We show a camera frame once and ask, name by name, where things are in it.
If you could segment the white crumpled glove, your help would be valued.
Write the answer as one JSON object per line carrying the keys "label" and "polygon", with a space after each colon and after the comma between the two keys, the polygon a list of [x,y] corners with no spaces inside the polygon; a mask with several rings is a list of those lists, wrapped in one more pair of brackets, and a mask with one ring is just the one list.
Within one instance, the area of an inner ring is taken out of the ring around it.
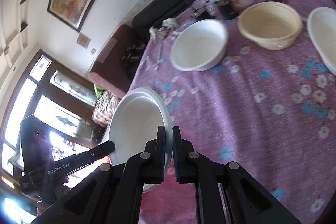
{"label": "white crumpled glove", "polygon": [[156,43],[158,40],[163,40],[167,37],[170,30],[176,29],[179,24],[176,19],[168,18],[162,21],[160,28],[151,27],[149,28],[150,39]]}

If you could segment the cream ribbed plastic bowl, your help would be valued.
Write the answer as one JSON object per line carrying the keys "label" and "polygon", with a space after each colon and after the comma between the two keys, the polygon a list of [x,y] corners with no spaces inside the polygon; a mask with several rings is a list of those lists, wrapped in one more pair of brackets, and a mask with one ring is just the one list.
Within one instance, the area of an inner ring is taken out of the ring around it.
{"label": "cream ribbed plastic bowl", "polygon": [[248,7],[238,18],[242,36],[267,50],[291,46],[303,29],[298,12],[280,2],[262,2]]}

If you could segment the purple floral tablecloth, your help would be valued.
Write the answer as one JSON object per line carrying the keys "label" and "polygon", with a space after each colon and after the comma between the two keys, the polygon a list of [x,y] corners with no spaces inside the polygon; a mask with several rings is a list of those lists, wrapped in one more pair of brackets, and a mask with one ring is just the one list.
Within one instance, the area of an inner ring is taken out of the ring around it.
{"label": "purple floral tablecloth", "polygon": [[306,29],[294,43],[266,50],[225,22],[224,59],[203,72],[170,63],[179,30],[149,42],[132,88],[151,88],[174,125],[212,161],[241,164],[302,223],[335,223],[335,76]]}

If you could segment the large white foam bowl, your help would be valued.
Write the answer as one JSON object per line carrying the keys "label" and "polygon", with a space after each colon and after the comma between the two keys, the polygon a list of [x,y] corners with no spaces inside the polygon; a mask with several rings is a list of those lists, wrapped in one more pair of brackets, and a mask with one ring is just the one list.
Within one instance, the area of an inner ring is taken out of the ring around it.
{"label": "large white foam bowl", "polygon": [[205,19],[187,27],[173,43],[171,65],[183,72],[206,71],[225,56],[228,30],[224,23]]}

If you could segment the small white foam bowl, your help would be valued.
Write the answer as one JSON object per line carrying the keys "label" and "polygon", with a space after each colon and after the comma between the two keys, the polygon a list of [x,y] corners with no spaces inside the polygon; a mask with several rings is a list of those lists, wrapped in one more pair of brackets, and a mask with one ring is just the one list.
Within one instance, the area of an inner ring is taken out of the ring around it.
{"label": "small white foam bowl", "polygon": [[113,165],[125,163],[145,151],[146,143],[157,137],[158,127],[166,132],[165,169],[173,155],[173,125],[163,99],[148,88],[135,88],[120,101],[108,127],[108,139],[115,144],[109,154]]}

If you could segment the black motor with gear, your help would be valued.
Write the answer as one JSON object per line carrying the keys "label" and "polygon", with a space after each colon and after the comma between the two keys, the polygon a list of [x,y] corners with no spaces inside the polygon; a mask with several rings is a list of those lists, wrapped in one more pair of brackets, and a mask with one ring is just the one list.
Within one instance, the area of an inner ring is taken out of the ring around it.
{"label": "black motor with gear", "polygon": [[216,15],[210,11],[208,0],[196,0],[191,5],[192,18],[197,22],[205,19],[216,19]]}

